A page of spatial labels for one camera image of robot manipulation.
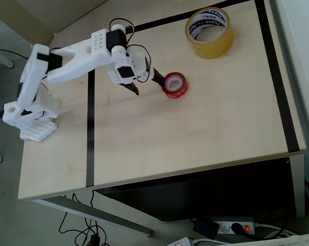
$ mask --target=power strip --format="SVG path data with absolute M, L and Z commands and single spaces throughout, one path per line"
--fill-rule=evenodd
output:
M 231 226 L 234 223 L 239 223 L 242 225 L 244 231 L 248 234 L 255 234 L 254 220 L 251 217 L 216 217 L 210 219 L 211 221 L 219 224 L 217 234 L 235 234 L 231 229 Z

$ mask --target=gray floor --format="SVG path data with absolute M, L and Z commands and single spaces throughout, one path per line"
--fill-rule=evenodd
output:
M 29 43 L 5 25 L 0 25 L 0 47 L 19 52 L 25 56 L 30 53 Z M 8 69 L 0 64 L 0 107 L 4 103 L 16 100 L 17 85 L 26 63 L 22 58 L 11 54 L 3 54 L 14 62 L 14 68 Z M 18 129 L 3 123 L 0 119 L 0 155 L 4 157 L 3 162 L 0 163 L 0 245 L 74 245 L 75 232 L 62 235 L 57 231 L 64 212 L 33 202 L 17 200 L 23 151 L 23 141 L 18 136 Z M 91 192 L 78 193 L 77 196 L 82 202 L 89 204 Z M 203 236 L 192 231 L 193 224 L 188 220 L 161 222 L 97 193 L 95 193 L 94 206 L 154 230 L 153 236 L 146 237 L 101 223 L 100 225 L 107 232 L 107 243 L 111 246 L 164 246 L 186 236 L 203 238 Z M 265 217 L 266 214 L 262 213 L 262 220 L 265 220 Z M 83 218 L 71 214 L 68 214 L 63 225 L 63 230 L 85 228 Z M 299 234 L 309 233 L 309 219 L 308 217 L 304 219 L 293 217 L 289 220 L 287 228 Z M 218 239 L 229 242 L 241 242 L 244 240 L 233 235 Z M 199 245 L 213 245 L 213 243 L 201 242 Z

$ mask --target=black cabinet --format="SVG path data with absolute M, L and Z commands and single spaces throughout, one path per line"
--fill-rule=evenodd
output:
M 96 190 L 162 221 L 244 216 L 295 204 L 289 158 Z

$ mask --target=white wall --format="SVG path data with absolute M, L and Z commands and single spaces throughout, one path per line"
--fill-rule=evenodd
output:
M 279 13 L 288 51 L 289 76 L 293 77 L 293 91 L 308 148 L 306 177 L 309 179 L 309 0 L 271 1 Z

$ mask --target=red object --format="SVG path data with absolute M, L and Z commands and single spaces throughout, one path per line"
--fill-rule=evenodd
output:
M 181 81 L 180 88 L 178 90 L 171 90 L 169 86 L 169 81 L 175 79 L 176 81 Z M 164 88 L 162 88 L 163 92 L 170 98 L 180 98 L 185 94 L 187 89 L 189 88 L 189 83 L 185 79 L 184 75 L 181 73 L 169 73 L 164 77 Z
M 244 229 L 245 229 L 246 232 L 249 232 L 249 231 L 250 231 L 250 226 L 249 226 L 248 224 L 246 224 L 246 225 L 244 226 Z

